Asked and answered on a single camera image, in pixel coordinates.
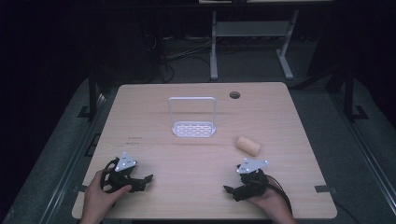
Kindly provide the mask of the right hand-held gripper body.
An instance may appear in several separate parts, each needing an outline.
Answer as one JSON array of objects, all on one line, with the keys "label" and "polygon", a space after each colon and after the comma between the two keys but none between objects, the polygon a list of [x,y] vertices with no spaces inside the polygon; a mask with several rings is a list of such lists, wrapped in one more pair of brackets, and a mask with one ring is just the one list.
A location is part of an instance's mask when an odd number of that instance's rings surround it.
[{"label": "right hand-held gripper body", "polygon": [[244,158],[243,162],[237,165],[236,172],[243,183],[242,186],[231,189],[231,194],[237,202],[264,194],[269,180],[262,168],[267,164],[268,161]]}]

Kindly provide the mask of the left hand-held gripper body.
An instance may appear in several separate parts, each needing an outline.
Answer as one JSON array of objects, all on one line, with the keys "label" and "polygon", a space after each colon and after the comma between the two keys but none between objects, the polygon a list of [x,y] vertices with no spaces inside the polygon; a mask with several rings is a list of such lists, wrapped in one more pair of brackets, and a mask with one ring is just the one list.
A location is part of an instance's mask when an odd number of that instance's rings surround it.
[{"label": "left hand-held gripper body", "polygon": [[118,191],[125,186],[131,186],[131,193],[144,191],[146,188],[146,178],[137,179],[131,177],[131,172],[136,167],[135,161],[130,155],[124,152],[120,157],[110,161],[104,168],[100,177],[100,188],[106,193]]}]

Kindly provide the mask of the person's left hand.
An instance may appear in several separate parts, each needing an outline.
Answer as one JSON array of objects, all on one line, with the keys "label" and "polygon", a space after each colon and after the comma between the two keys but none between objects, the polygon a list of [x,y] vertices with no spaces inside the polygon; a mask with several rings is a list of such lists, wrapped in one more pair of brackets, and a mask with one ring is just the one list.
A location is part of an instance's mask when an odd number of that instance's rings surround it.
[{"label": "person's left hand", "polygon": [[125,186],[118,191],[106,193],[100,188],[100,177],[103,170],[98,171],[90,185],[85,190],[84,204],[81,218],[97,218],[103,220],[112,206],[125,196],[131,186]]}]

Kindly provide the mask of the black metal post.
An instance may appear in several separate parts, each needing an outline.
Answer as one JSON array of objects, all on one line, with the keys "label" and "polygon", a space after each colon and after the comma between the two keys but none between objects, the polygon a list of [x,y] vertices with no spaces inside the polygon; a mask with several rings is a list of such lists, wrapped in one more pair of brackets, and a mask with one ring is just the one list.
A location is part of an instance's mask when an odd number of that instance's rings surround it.
[{"label": "black metal post", "polygon": [[344,89],[344,114],[350,122],[357,119],[368,119],[367,114],[361,105],[354,105],[354,72],[350,65],[343,64],[343,78],[345,80]]},{"label": "black metal post", "polygon": [[79,118],[93,121],[98,114],[101,104],[106,99],[100,90],[99,80],[102,76],[101,66],[94,66],[88,74],[88,104],[84,105],[78,113]]}]

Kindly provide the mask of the beige cylindrical sponge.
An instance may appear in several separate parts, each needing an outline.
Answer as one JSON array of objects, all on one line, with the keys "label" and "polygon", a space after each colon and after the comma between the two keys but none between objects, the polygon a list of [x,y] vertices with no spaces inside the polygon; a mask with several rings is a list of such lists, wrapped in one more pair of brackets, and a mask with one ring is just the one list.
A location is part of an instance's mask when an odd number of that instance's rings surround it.
[{"label": "beige cylindrical sponge", "polygon": [[261,152],[262,144],[248,137],[239,136],[236,141],[236,147],[247,154],[256,157]]}]

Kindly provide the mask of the person's right hand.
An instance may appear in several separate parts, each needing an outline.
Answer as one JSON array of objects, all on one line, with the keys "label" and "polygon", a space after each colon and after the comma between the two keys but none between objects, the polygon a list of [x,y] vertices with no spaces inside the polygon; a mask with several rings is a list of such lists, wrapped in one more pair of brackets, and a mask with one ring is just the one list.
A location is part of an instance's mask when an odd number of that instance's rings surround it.
[{"label": "person's right hand", "polygon": [[268,189],[262,196],[251,197],[248,201],[260,207],[272,221],[293,217],[285,200],[273,189]]}]

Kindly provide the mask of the white slotted rack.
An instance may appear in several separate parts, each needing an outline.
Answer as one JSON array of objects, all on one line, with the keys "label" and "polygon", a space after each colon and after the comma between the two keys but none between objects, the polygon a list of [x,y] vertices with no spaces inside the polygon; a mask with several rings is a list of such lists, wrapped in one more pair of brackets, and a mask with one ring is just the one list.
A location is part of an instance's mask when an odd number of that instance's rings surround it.
[{"label": "white slotted rack", "polygon": [[177,137],[208,138],[217,130],[217,100],[211,96],[174,96],[167,100],[171,130]]}]

